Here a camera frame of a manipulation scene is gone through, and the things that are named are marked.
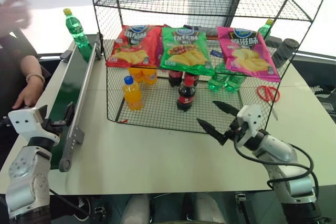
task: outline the wire mesh rack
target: wire mesh rack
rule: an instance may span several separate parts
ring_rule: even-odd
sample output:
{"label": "wire mesh rack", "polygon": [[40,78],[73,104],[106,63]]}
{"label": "wire mesh rack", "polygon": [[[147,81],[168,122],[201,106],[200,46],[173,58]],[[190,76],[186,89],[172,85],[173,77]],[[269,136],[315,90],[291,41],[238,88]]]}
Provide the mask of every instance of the wire mesh rack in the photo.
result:
{"label": "wire mesh rack", "polygon": [[[183,25],[216,27],[240,25],[241,19],[250,19],[256,27],[272,18],[271,35],[281,40],[292,38],[299,44],[305,38],[323,0],[92,0],[105,58],[111,55],[114,39],[121,32],[122,25]],[[273,55],[279,43],[266,42]],[[207,41],[208,51],[221,51],[217,40]],[[283,78],[295,52],[282,53],[283,64],[277,69]],[[210,56],[213,66],[221,58]],[[279,83],[266,82],[247,77],[240,91],[230,93],[225,89],[211,92],[207,88],[208,76],[201,76],[196,88],[193,106],[187,112],[176,108],[177,87],[168,82],[168,73],[158,70],[158,81],[154,85],[140,84],[143,109],[130,111],[123,99],[123,77],[127,69],[107,68],[107,115],[118,123],[157,127],[162,129],[204,133],[196,118],[211,122],[219,131],[225,131],[233,116],[221,112],[213,103],[224,101],[240,109],[244,105],[259,104],[262,111],[261,127],[266,128],[273,104],[264,102],[256,94],[260,85],[278,88]]]}

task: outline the blue bottle cap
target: blue bottle cap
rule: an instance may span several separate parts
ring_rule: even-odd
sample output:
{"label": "blue bottle cap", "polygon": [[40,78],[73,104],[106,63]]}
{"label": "blue bottle cap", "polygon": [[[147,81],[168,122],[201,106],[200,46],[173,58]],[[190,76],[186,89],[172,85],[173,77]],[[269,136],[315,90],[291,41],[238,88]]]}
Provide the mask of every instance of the blue bottle cap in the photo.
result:
{"label": "blue bottle cap", "polygon": [[127,85],[131,85],[133,83],[133,78],[131,76],[126,76],[124,78],[124,82],[127,84]]}

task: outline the red scissors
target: red scissors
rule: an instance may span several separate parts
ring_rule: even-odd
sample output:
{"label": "red scissors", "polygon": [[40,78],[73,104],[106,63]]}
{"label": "red scissors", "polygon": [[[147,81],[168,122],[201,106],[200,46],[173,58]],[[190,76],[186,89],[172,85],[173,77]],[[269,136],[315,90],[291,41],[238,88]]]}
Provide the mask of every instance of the red scissors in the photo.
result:
{"label": "red scissors", "polygon": [[[271,104],[272,101],[277,102],[280,99],[279,90],[271,86],[261,85],[257,87],[257,94],[261,99],[267,102],[270,107],[272,107],[272,104]],[[278,120],[278,115],[274,109],[274,106],[272,108],[272,114],[274,115],[275,119]]]}

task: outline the green snack pack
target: green snack pack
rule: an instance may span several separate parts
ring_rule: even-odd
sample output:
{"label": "green snack pack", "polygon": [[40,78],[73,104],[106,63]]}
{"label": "green snack pack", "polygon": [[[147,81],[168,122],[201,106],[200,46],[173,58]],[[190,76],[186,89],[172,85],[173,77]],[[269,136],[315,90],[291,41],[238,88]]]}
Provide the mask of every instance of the green snack pack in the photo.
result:
{"label": "green snack pack", "polygon": [[187,28],[162,28],[163,56],[160,67],[197,75],[213,76],[206,36],[202,31]]}

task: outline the green soda bottle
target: green soda bottle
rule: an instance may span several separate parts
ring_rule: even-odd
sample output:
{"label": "green soda bottle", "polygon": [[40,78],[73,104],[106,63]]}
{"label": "green soda bottle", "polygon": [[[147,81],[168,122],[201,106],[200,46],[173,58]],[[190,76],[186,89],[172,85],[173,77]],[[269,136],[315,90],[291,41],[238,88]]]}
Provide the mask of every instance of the green soda bottle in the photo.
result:
{"label": "green soda bottle", "polygon": [[225,89],[229,92],[237,92],[240,88],[240,85],[244,82],[246,76],[231,74],[227,81],[225,82]]}
{"label": "green soda bottle", "polygon": [[67,8],[64,9],[63,12],[66,15],[65,24],[77,44],[83,59],[88,62],[92,52],[88,37],[84,34],[84,30],[78,18],[72,15],[71,10]]}
{"label": "green soda bottle", "polygon": [[208,82],[208,88],[218,92],[224,85],[230,71],[225,68],[225,64],[222,62],[215,67],[215,72],[215,75]]}
{"label": "green soda bottle", "polygon": [[273,24],[273,19],[268,19],[266,21],[266,24],[264,24],[262,27],[260,27],[258,29],[258,32],[261,33],[262,37],[264,38],[264,40],[266,40],[268,38],[268,36],[270,35],[270,33],[266,36],[266,33],[268,32],[268,30],[271,28],[271,25]]}

